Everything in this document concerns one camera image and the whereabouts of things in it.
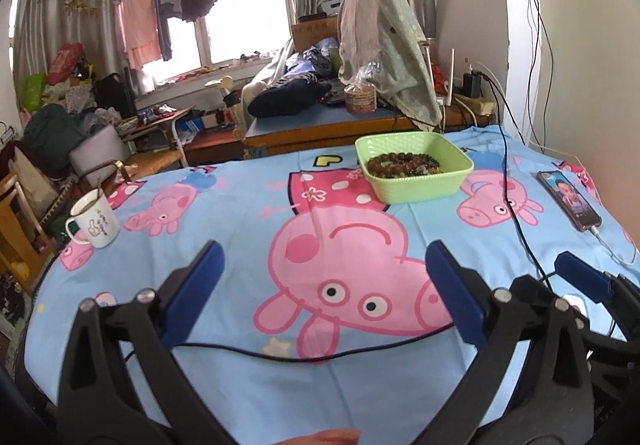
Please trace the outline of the person's left hand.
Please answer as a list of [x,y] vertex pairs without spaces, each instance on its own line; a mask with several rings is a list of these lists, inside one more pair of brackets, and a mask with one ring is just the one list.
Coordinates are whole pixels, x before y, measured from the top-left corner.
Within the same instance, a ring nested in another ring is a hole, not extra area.
[[292,437],[276,445],[357,445],[359,439],[360,432],[357,430],[335,429]]

